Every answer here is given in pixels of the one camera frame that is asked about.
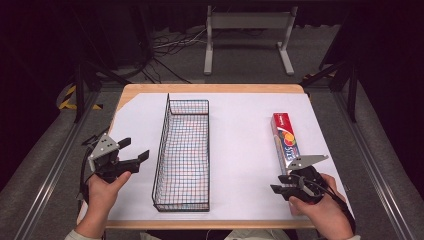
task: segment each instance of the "red box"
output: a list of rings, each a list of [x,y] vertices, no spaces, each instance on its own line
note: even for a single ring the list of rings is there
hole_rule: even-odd
[[[287,175],[289,174],[287,167],[300,155],[289,115],[287,113],[274,113],[271,127],[281,171],[284,175]]]

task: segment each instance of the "hand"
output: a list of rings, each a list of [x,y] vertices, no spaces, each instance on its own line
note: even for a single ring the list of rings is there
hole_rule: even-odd
[[[110,209],[116,202],[119,190],[130,176],[130,172],[125,172],[111,184],[95,174],[90,177],[88,180],[90,204],[84,219],[75,228],[77,233],[84,237],[101,238]]]
[[[345,197],[337,191],[335,179],[323,173],[321,173],[321,176],[335,191],[337,196],[346,202]],[[325,194],[321,201],[314,205],[305,203],[296,197],[290,197],[289,201],[300,213],[308,216],[321,235],[328,240],[353,237],[348,219],[330,195]]]

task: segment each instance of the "white stand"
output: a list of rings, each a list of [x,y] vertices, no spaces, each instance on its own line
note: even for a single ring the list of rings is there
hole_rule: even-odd
[[[293,29],[296,18],[297,7],[293,7],[291,12],[273,12],[273,13],[220,13],[212,12],[211,6],[208,6],[207,16],[207,45],[205,56],[204,74],[212,74],[213,42],[212,29],[229,28],[274,28],[284,29],[284,39],[278,42],[278,51],[283,60],[284,68],[288,75],[293,75],[294,70],[287,54],[287,44]]]

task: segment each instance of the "dark background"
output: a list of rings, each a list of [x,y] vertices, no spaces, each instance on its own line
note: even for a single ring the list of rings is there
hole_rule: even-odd
[[[295,24],[341,24],[346,12],[342,6],[304,6],[299,8]],[[360,21],[346,25],[324,63],[335,63],[355,53],[359,80],[405,171],[423,197],[422,12],[419,6],[406,3],[377,4],[351,12],[350,17]],[[56,98],[73,81],[73,69],[81,59],[108,69],[142,66],[151,57],[154,30],[169,27],[171,32],[185,32],[203,25],[205,13],[205,6],[71,8],[43,1],[2,2],[0,104],[5,110],[0,124],[1,189],[59,114]]]

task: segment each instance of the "metal bracket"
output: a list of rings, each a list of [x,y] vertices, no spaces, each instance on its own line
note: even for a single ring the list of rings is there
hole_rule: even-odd
[[[293,160],[287,167],[288,170],[300,170],[328,158],[328,155],[303,155]]]

